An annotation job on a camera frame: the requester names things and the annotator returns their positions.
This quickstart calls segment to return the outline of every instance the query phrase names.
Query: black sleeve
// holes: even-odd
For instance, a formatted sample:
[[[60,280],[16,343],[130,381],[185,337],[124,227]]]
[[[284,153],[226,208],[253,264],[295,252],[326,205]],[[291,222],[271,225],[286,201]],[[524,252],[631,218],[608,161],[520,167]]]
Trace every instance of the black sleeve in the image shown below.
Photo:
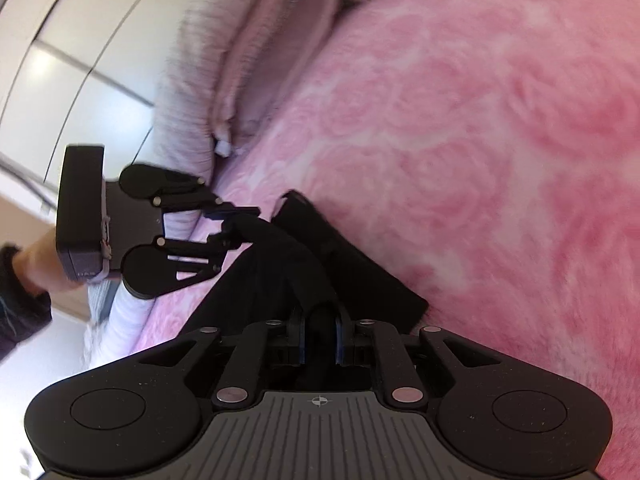
[[[13,246],[0,250],[0,360],[51,321],[49,295],[30,296],[14,273],[12,259],[17,252]]]

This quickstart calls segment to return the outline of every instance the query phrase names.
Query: pink blanket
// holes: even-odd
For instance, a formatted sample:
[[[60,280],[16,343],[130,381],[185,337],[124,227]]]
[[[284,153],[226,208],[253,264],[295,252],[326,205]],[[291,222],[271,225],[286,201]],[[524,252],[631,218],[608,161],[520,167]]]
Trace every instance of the pink blanket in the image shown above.
[[[600,394],[601,473],[640,478],[640,0],[361,7],[217,191],[268,216],[289,188],[425,322]],[[160,299],[136,349],[209,287]]]

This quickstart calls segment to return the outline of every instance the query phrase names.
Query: cabinet door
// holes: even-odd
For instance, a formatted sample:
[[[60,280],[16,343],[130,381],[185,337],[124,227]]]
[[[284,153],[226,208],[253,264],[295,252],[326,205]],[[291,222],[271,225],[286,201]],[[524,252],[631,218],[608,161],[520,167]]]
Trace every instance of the cabinet door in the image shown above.
[[[31,46],[0,122],[0,152],[44,179],[86,71]]]
[[[54,152],[47,182],[57,186],[68,144],[103,144],[106,178],[131,164],[151,129],[152,108],[90,75],[71,109]]]
[[[56,0],[7,0],[0,12],[0,110],[24,56]]]
[[[56,204],[58,202],[58,197],[51,190],[45,188],[44,186],[38,186],[35,182],[31,181],[31,183],[36,186],[36,188],[51,202]],[[4,198],[9,202],[14,203],[23,211],[27,211],[36,218],[40,218],[45,222],[50,224],[56,223],[56,213],[53,209],[46,207],[42,199],[38,198],[34,193],[28,190],[22,183],[20,183],[15,178],[0,172],[0,203],[1,199]],[[2,232],[2,234],[7,237],[9,233]],[[12,240],[14,243],[20,244],[20,240]]]
[[[40,31],[44,43],[94,66],[137,0],[59,0]]]
[[[156,155],[154,153],[154,148],[153,148],[153,140],[152,140],[153,134],[154,134],[154,131],[151,130],[148,136],[146,136],[145,142],[143,142],[142,146],[140,146],[140,151],[136,155],[136,159],[134,160],[134,162],[139,162],[141,164],[158,165],[158,162],[156,161]]]
[[[153,103],[189,1],[140,0],[98,60],[96,70]]]

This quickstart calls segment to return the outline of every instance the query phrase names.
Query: pillow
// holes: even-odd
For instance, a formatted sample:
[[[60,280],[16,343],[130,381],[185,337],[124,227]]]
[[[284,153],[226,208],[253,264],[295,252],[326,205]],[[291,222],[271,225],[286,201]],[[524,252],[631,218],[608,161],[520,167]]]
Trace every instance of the pillow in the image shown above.
[[[111,306],[120,286],[120,280],[104,280],[87,285],[89,300],[89,323],[84,330],[84,355],[82,369],[91,367],[94,354],[100,346],[106,322],[111,314]]]
[[[300,0],[260,55],[239,96],[234,147],[242,151],[264,130],[328,39],[345,4],[362,0]]]
[[[194,0],[180,24],[156,99],[151,163],[211,182],[214,139],[210,108],[223,67],[260,0]],[[188,238],[199,212],[164,218],[169,238]]]
[[[258,0],[226,56],[210,116],[212,132],[218,141],[217,154],[231,154],[230,120],[236,113],[238,92],[254,68],[261,51],[297,2],[298,0]]]

